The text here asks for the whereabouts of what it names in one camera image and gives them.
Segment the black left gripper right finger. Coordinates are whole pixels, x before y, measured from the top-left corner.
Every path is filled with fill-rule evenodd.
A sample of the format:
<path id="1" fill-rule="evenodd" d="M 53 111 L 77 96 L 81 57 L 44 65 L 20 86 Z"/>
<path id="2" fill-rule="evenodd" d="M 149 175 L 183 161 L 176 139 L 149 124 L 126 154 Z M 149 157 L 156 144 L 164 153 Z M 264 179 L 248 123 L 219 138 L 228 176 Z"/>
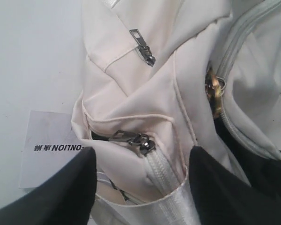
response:
<path id="1" fill-rule="evenodd" d="M 189 180 L 203 225 L 281 225 L 281 163 L 246 154 L 250 185 L 199 146 L 189 157 Z"/>

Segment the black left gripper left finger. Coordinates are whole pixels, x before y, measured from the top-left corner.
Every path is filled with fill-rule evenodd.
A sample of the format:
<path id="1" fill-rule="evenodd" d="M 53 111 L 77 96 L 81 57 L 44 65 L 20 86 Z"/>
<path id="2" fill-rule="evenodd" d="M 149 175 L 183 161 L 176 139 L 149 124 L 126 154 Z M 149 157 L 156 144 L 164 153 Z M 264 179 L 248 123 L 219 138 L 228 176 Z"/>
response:
<path id="1" fill-rule="evenodd" d="M 86 225 L 96 186 L 96 153 L 87 147 L 42 185 L 1 208 L 0 225 Z"/>

